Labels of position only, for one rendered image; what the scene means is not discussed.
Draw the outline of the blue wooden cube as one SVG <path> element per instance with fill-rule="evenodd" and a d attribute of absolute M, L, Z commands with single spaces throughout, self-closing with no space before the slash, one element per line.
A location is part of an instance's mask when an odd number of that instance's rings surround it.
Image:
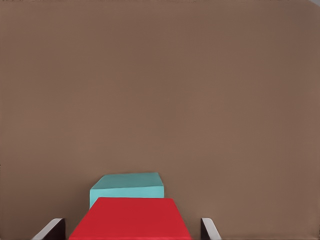
<path fill-rule="evenodd" d="M 164 198 L 165 188 L 157 172 L 107 174 L 89 190 L 89 207 L 100 197 Z"/>

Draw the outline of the red wooden cube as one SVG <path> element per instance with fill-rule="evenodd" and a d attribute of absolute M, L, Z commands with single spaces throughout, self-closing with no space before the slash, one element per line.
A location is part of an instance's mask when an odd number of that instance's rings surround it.
<path fill-rule="evenodd" d="M 100 197 L 68 240 L 192 240 L 171 198 Z"/>

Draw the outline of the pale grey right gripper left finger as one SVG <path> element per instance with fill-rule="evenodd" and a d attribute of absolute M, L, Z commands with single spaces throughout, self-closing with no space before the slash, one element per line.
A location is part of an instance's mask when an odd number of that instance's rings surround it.
<path fill-rule="evenodd" d="M 52 219 L 31 240 L 66 240 L 66 221 L 64 218 Z"/>

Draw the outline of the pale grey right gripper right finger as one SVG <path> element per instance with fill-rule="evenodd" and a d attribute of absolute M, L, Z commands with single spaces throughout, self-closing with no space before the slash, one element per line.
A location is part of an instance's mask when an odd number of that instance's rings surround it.
<path fill-rule="evenodd" d="M 200 219 L 200 239 L 222 240 L 222 237 L 211 218 L 202 217 Z"/>

